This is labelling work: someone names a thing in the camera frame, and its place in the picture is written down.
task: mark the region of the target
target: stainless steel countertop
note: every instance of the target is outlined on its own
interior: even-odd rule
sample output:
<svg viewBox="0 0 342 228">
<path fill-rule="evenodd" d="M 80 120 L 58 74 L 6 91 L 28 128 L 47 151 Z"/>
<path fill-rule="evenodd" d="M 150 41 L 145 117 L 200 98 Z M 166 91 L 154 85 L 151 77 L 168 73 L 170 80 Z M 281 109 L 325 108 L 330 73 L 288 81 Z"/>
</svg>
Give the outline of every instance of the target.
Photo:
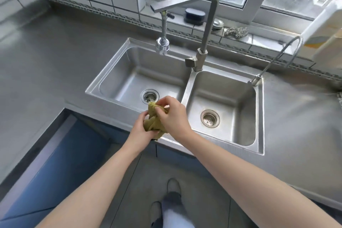
<svg viewBox="0 0 342 228">
<path fill-rule="evenodd" d="M 138 111 L 85 90 L 128 37 L 153 42 L 158 34 L 108 20 L 58 10 L 0 42 L 0 182 L 64 108 L 131 129 Z M 260 72 L 214 57 L 208 62 Z M 226 149 L 309 198 L 342 210 L 342 110 L 336 95 L 295 72 L 266 73 L 263 81 L 264 154 L 233 144 Z M 169 135 L 159 142 L 188 153 Z"/>
</svg>

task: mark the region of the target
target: gray shoe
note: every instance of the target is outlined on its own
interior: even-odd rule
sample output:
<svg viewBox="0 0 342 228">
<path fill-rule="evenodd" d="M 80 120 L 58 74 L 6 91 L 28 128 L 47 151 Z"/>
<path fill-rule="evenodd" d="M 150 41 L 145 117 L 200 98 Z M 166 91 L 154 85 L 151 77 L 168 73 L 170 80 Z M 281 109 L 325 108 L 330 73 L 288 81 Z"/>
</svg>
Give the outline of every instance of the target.
<svg viewBox="0 0 342 228">
<path fill-rule="evenodd" d="M 150 224 L 151 224 L 151 226 L 160 217 L 162 217 L 161 203 L 159 201 L 153 202 L 151 205 L 151 209 L 150 209 Z"/>
<path fill-rule="evenodd" d="M 170 178 L 168 181 L 168 193 L 170 192 L 177 192 L 182 196 L 181 186 L 175 178 Z"/>
</svg>

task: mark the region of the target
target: faucet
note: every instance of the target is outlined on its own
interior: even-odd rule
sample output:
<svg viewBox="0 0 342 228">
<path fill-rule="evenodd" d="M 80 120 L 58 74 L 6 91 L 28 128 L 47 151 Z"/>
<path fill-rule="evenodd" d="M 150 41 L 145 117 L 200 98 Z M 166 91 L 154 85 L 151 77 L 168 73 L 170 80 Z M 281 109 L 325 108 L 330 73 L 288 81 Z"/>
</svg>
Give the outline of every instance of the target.
<svg viewBox="0 0 342 228">
<path fill-rule="evenodd" d="M 159 37 L 156 41 L 156 52 L 159 55 L 166 55 L 170 49 L 170 42 L 166 38 L 167 10 L 172 7 L 189 4 L 195 1 L 198 0 L 164 0 L 151 4 L 152 11 L 154 13 L 160 12 L 161 14 L 161 37 Z M 216 8 L 218 4 L 219 0 L 211 0 L 208 19 L 206 27 L 204 29 L 201 47 L 197 49 L 196 56 L 185 59 L 185 65 L 189 68 L 193 68 L 194 71 L 201 71 L 203 69 L 203 64 L 208 54 L 207 45 L 209 41 L 209 35 L 213 27 Z"/>
<path fill-rule="evenodd" d="M 253 79 L 251 79 L 248 83 L 252 84 L 252 86 L 257 86 L 258 83 L 259 83 L 259 80 L 261 79 L 262 75 L 269 69 L 269 67 L 271 67 L 271 65 L 273 64 L 274 61 L 278 60 L 282 55 L 283 53 L 285 52 L 285 50 L 287 49 L 287 47 L 289 47 L 295 40 L 299 40 L 298 41 L 298 45 L 297 45 L 297 48 L 296 50 L 293 52 L 293 55 L 292 55 L 292 58 L 291 60 L 286 63 L 286 65 L 284 66 L 285 68 L 287 68 L 292 62 L 293 60 L 297 57 L 298 55 L 298 52 L 299 52 L 299 49 L 302 47 L 302 44 L 304 42 L 304 39 L 301 35 L 299 36 L 296 36 L 296 37 L 293 37 L 285 46 L 284 48 L 277 54 L 276 57 L 274 57 L 268 64 L 267 66 L 264 68 L 264 70 L 255 75 Z"/>
</svg>

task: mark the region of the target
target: gray pants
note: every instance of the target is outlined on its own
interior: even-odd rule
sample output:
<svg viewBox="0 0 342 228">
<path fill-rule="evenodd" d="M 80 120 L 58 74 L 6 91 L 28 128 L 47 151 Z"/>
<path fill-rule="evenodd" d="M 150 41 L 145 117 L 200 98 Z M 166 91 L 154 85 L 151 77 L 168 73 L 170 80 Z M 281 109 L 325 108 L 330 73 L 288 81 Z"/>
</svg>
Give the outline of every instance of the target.
<svg viewBox="0 0 342 228">
<path fill-rule="evenodd" d="M 170 192 L 161 201 L 162 217 L 158 218 L 152 228 L 195 228 L 182 204 L 181 195 Z"/>
</svg>

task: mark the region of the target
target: yellow cloth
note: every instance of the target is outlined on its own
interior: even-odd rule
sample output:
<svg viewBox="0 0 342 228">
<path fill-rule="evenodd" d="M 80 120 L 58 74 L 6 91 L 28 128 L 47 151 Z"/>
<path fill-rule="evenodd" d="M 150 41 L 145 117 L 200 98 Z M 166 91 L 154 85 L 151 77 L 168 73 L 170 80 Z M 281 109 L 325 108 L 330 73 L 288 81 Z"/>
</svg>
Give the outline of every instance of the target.
<svg viewBox="0 0 342 228">
<path fill-rule="evenodd" d="M 169 108 L 162 107 L 161 105 L 156 105 L 155 102 L 148 103 L 148 119 L 144 120 L 144 129 L 145 131 L 153 131 L 159 130 L 160 132 L 154 137 L 155 140 L 158 140 L 162 137 L 163 134 L 168 133 L 160 122 L 160 119 L 156 113 L 156 107 L 161 108 L 166 114 L 169 113 Z"/>
</svg>

